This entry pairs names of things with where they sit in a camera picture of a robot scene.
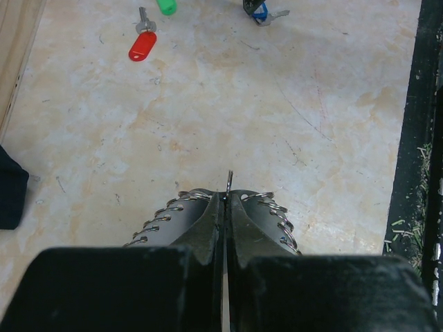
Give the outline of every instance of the grass clipping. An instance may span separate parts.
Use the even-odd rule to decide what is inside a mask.
[[[431,168],[431,143],[418,147],[417,150],[422,156],[422,168],[420,171],[420,185],[417,190],[417,209],[414,216],[407,223],[406,227],[399,226],[406,223],[406,220],[400,219],[391,223],[391,230],[393,233],[391,241],[385,241],[386,252],[392,252],[390,244],[392,242],[401,241],[404,238],[409,238],[411,242],[410,252],[405,252],[405,256],[408,258],[409,263],[414,268],[415,272],[422,275],[422,259],[423,259],[423,245],[424,245],[424,221],[426,218],[426,210],[428,204],[428,192],[429,192],[429,176]]]

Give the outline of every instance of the gray metal part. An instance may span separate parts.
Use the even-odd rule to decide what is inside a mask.
[[[243,195],[254,195],[257,192],[252,192],[250,190],[234,190],[232,194],[236,194],[239,198]],[[248,215],[248,217],[254,222],[254,224],[263,231],[270,239],[276,242],[281,248],[293,254],[293,251],[290,247],[286,246],[283,243],[280,243],[281,237],[284,236],[284,232],[277,226],[280,218],[277,216],[271,215],[269,212],[271,208],[269,206],[260,205],[258,201],[269,201],[275,203],[273,199],[269,199],[267,197],[253,197],[248,199],[247,201],[242,201],[242,205],[244,211]],[[284,216],[283,212],[277,211],[277,213],[281,216]]]
[[[145,31],[149,33],[155,33],[157,30],[157,25],[153,21],[149,22],[139,22],[136,25],[136,31],[138,34],[141,34]]]
[[[210,210],[212,212],[208,212],[204,218],[204,212],[208,207],[208,202],[202,199],[197,199],[196,201],[179,201],[176,203],[173,203],[170,205],[170,208],[178,207],[179,205],[183,206],[183,211],[167,211],[160,213],[158,217],[170,215],[171,220],[170,221],[159,221],[156,223],[151,223],[146,226],[146,228],[152,227],[154,225],[157,225],[159,227],[159,230],[156,232],[144,232],[136,237],[133,238],[132,241],[137,241],[141,237],[147,237],[147,242],[145,243],[136,243],[132,244],[131,247],[134,246],[168,246],[170,244],[186,244],[186,243],[193,243],[193,246],[198,250],[205,251],[206,249],[203,247],[197,247],[196,244],[198,241],[205,239],[208,235],[209,229],[211,229],[211,232],[214,231],[214,223],[222,224],[222,221],[216,220],[217,213],[214,209],[220,209],[224,208],[223,205],[220,204],[221,197],[225,197],[226,193],[216,193],[211,192],[210,190],[206,190],[203,188],[193,189],[189,191],[188,194],[186,194],[183,197],[187,197],[192,195],[192,193],[202,193],[208,196],[211,196],[211,202],[212,205],[210,207]],[[255,224],[260,231],[262,232],[262,237],[257,238],[257,243],[260,243],[264,238],[272,240],[278,247],[281,249],[290,252],[293,254],[293,251],[290,247],[286,246],[283,243],[280,243],[280,239],[284,236],[284,232],[278,227],[278,222],[280,219],[276,216],[271,215],[269,212],[271,211],[271,208],[269,206],[260,205],[258,204],[258,201],[269,201],[275,203],[273,199],[267,198],[267,197],[253,197],[251,199],[248,199],[247,201],[242,201],[241,197],[243,195],[254,195],[257,194],[257,192],[253,192],[250,190],[233,190],[230,192],[230,196],[234,197],[236,196],[237,199],[231,199],[231,205],[234,204],[234,201],[237,209],[241,208],[244,210],[246,216],[248,217],[248,222]],[[279,215],[284,216],[284,213],[278,211]],[[199,227],[191,230],[193,228],[193,225],[199,220]],[[205,225],[203,227],[203,222],[206,220],[206,222],[209,222],[210,225]],[[236,219],[236,216],[232,216],[232,222],[236,225],[238,223],[238,220]],[[186,235],[185,238],[179,239],[180,237],[184,236],[185,233],[189,232],[189,234]],[[190,234],[193,234],[195,236],[195,239],[192,239]],[[202,252],[199,254],[196,254],[198,259],[203,263],[207,259],[208,253],[205,252],[203,254]]]
[[[258,26],[268,26],[269,24],[271,24],[271,22],[274,19],[277,19],[278,17],[282,17],[282,16],[287,16],[287,15],[289,15],[289,10],[282,10],[280,12],[269,13],[268,17],[264,21],[259,21],[257,19],[254,19],[254,21],[256,22],[256,24]]]
[[[223,220],[219,220],[219,209],[220,196],[218,193],[214,193],[199,220],[172,245],[191,247],[194,256],[202,265],[209,264],[213,257],[219,232],[223,232]]]
[[[255,257],[293,257],[293,253],[280,245],[280,241],[275,241],[267,233],[258,227],[246,213],[244,206],[238,196],[238,192],[231,192],[230,218],[232,221],[232,237],[237,254],[237,261],[241,268],[245,268],[248,262]]]
[[[192,190],[193,192],[203,192],[205,194],[212,194],[208,190]],[[132,241],[136,241],[141,237],[147,237],[147,242],[137,243],[131,245],[135,246],[168,246],[175,240],[177,240],[182,234],[191,228],[191,226],[202,216],[208,206],[207,201],[203,199],[197,199],[196,201],[179,201],[170,205],[170,208],[183,206],[183,211],[167,211],[160,213],[158,217],[170,215],[171,220],[159,221],[147,225],[145,228],[158,225],[160,229],[156,232],[145,232],[137,235]]]

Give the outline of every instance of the metal ring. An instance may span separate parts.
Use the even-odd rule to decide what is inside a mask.
[[[183,207],[176,206],[176,207],[169,207],[169,208],[166,207],[164,209],[160,209],[154,213],[154,217],[157,217],[159,214],[169,211],[183,211]]]
[[[229,173],[228,173],[228,185],[226,186],[226,196],[225,196],[226,200],[229,199],[230,187],[233,184],[233,175],[234,175],[234,172],[229,170]]]
[[[274,193],[273,192],[261,192],[258,194],[252,194],[252,195],[249,195],[249,196],[245,197],[244,199],[242,199],[242,201],[246,202],[247,200],[249,200],[253,197],[269,197],[270,199],[272,199],[274,197]]]
[[[204,199],[210,201],[210,195],[204,194],[203,192],[179,192],[179,197],[190,195],[191,197],[197,197],[198,199]]]
[[[169,221],[171,220],[171,216],[162,216],[160,218],[154,218],[152,220],[148,220],[143,224],[143,228],[145,228],[146,226],[148,226],[150,223],[155,223],[157,221]]]
[[[277,217],[279,217],[280,219],[282,219],[282,220],[284,221],[284,224],[286,224],[286,225],[289,227],[289,229],[291,230],[291,232],[293,232],[294,226],[293,226],[292,222],[290,222],[290,221],[288,220],[287,217],[285,217],[285,216],[280,216],[280,215],[277,213],[277,211],[275,211],[275,210],[271,210],[271,211],[269,211],[269,213],[270,213],[271,215],[273,215],[273,216],[277,216]]]
[[[181,197],[179,199],[171,199],[169,202],[166,203],[166,206],[169,207],[170,205],[172,205],[174,203],[178,203],[178,202],[182,202],[182,201],[196,201],[197,199],[198,199],[198,197],[195,197],[195,196]]]
[[[258,201],[258,203],[259,203],[260,205],[266,205],[266,206],[269,206],[271,209],[279,210],[279,211],[281,211],[281,212],[283,212],[283,213],[288,212],[288,209],[287,209],[287,208],[285,208],[284,206],[278,205],[278,204],[275,203],[275,202]]]
[[[286,237],[281,237],[280,238],[280,243],[286,244],[288,247],[290,247],[297,255],[302,256],[302,252],[299,251],[299,249],[295,248],[292,244],[290,244],[287,240]]]
[[[128,247],[128,246],[132,246],[133,244],[137,244],[137,243],[146,243],[147,242],[147,237],[141,237],[140,239],[138,239],[138,240],[133,240],[133,241],[131,241],[131,242],[129,242],[129,243],[125,243],[124,245],[123,245],[123,247]]]
[[[289,240],[291,240],[292,245],[294,246],[294,248],[296,250],[298,250],[298,244],[296,239],[293,237],[292,233],[286,228],[284,227],[281,223],[278,223],[277,226],[289,237]]]
[[[143,228],[140,232],[135,232],[132,235],[132,238],[135,239],[137,235],[140,235],[140,234],[143,234],[143,233],[146,233],[146,232],[158,232],[159,230],[160,230],[160,226],[153,225],[150,228]]]

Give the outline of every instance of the wooden edge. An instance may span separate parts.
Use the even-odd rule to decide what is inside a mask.
[[[21,62],[20,69],[17,73],[17,81],[15,82],[15,88],[12,90],[5,115],[3,118],[0,118],[0,144],[3,142],[3,139],[5,138],[6,128],[8,127],[10,115],[12,113],[12,109],[14,107],[15,100],[17,99],[17,94],[19,92],[20,84],[23,79],[23,73],[24,73],[26,65],[28,63],[28,58],[29,58],[30,52],[33,48],[35,35],[37,34],[37,30],[38,30],[37,28],[38,28],[40,20],[42,18],[45,4],[46,4],[46,0],[41,0],[39,12],[35,18],[35,23],[34,23],[32,32],[31,32],[29,40],[28,40],[28,44],[27,44],[25,52],[24,52],[23,60]]]

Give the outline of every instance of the black fabric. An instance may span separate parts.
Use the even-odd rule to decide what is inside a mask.
[[[259,257],[240,279],[237,331],[440,331],[419,277],[396,257]]]
[[[29,265],[0,332],[210,331],[202,271],[185,247],[48,249]]]
[[[0,146],[0,230],[14,230],[20,222],[29,174]]]

